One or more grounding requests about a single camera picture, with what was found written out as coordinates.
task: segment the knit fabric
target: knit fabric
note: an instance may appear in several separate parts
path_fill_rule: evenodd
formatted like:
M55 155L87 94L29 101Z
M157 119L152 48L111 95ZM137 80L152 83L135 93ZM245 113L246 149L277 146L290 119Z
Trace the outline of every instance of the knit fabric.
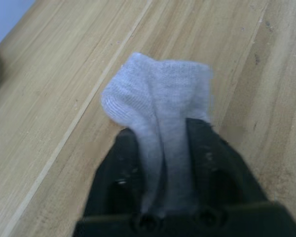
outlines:
M211 77L204 64L134 53L105 88L104 111L131 128L139 142L146 180L143 213L164 216L197 208L185 119L209 121Z

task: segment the wooden surface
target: wooden surface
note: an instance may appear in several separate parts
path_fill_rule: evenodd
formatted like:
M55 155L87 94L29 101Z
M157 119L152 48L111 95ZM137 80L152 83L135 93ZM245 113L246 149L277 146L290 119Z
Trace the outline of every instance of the wooden surface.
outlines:
M0 44L0 237L71 235L134 51L213 67L215 130L296 219L296 0L38 0Z

